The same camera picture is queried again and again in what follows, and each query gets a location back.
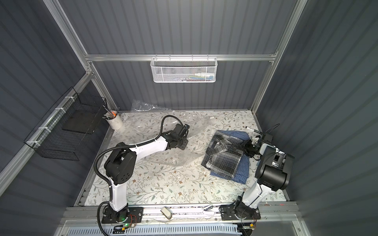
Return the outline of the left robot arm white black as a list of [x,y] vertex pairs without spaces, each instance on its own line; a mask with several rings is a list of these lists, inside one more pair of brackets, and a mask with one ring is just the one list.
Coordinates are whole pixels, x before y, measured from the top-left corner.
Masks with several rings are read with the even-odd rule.
[[[173,130],[164,132],[164,121],[167,118],[173,118],[178,123]],[[133,175],[136,163],[157,152],[173,148],[184,150],[188,144],[189,129],[190,126],[183,124],[176,116],[166,115],[162,118],[156,137],[134,145],[121,142],[97,155],[93,169],[109,187],[107,203],[113,211],[120,212],[128,207],[127,182]]]

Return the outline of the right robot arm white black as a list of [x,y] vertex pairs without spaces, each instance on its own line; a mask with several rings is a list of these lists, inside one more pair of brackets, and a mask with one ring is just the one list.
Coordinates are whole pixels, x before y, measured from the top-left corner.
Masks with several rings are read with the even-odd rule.
[[267,195],[288,186],[295,157],[281,151],[272,141],[272,134],[260,133],[255,143],[252,140],[243,143],[247,155],[258,155],[260,160],[255,172],[255,183],[235,201],[236,212],[253,214]]

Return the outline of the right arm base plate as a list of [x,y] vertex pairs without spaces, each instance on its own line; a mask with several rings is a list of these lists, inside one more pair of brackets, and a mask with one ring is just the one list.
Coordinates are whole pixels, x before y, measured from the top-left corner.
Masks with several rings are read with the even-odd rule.
[[221,219],[223,221],[232,220],[260,220],[259,209],[250,207],[239,207],[235,204],[221,205],[219,207]]

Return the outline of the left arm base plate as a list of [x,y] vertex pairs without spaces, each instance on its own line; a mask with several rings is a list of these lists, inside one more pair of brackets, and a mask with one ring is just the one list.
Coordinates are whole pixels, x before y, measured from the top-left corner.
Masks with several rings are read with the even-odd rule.
[[125,224],[125,223],[141,223],[143,217],[143,207],[125,207],[116,212],[110,206],[106,206],[100,216],[102,224]]

